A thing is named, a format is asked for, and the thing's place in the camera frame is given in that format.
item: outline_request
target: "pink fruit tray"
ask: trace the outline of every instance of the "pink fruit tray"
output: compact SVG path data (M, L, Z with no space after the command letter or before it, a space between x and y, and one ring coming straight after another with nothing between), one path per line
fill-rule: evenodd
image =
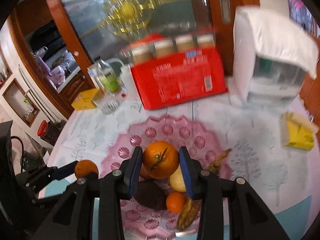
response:
M214 131L207 130L199 121L190 121L184 116L173 117L164 115L160 118L149 117L146 122L130 126L126 133L120 133L116 143L109 147L108 156L101 162L103 169L100 177L119 169L123 160L131 157L136 146L143 150L152 142L167 141L177 148L186 146L192 159L198 160L205 169L216 156L223 151ZM219 176L230 179L232 170L225 159ZM172 189L168 179L155 181L167 193ZM122 221L125 229L134 229L147 239L172 239L197 232L198 217L185 232L176 229L179 214L155 211L140 205L134 198L121 200Z

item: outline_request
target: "black cable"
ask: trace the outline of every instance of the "black cable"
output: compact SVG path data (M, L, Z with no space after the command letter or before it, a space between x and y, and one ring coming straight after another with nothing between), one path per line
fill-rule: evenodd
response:
M22 154L21 154L21 159L20 159L20 165L21 165L21 171L20 171L20 173L22 173L22 167L23 167L23 153L24 153L23 142L22 142L22 140L21 140L18 136L11 136L11 140L12 140L12 139L17 139L18 141L20 141L20 142L21 142Z

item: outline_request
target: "red box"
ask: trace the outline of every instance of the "red box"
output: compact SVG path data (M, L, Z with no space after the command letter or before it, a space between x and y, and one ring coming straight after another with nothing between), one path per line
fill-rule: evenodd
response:
M215 47L153 59L131 71L143 106L149 110L228 91Z

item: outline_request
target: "red lid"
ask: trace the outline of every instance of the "red lid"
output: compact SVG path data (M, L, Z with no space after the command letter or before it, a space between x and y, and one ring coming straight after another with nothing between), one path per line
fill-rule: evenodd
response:
M38 129L37 135L38 136L45 136L48 132L48 127L49 127L49 124L45 120L43 120L39 129Z

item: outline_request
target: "silver screw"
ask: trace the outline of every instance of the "silver screw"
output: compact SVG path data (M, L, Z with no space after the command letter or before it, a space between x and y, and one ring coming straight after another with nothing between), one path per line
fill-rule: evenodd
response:
M236 182L240 185L243 185L245 183L245 179L244 178L237 178Z
M112 175L115 176L115 177L120 176L121 174L122 174L122 171L121 171L121 170L114 170L114 171L112 172Z
M210 175L210 171L208 171L208 170L202 170L202 171L200 171L200 174L201 174L202 176L207 177L207 176Z
M86 182L86 179L85 179L85 178L79 178L79 179L77 180L77 184L78 184L78 185L83 185L85 182Z

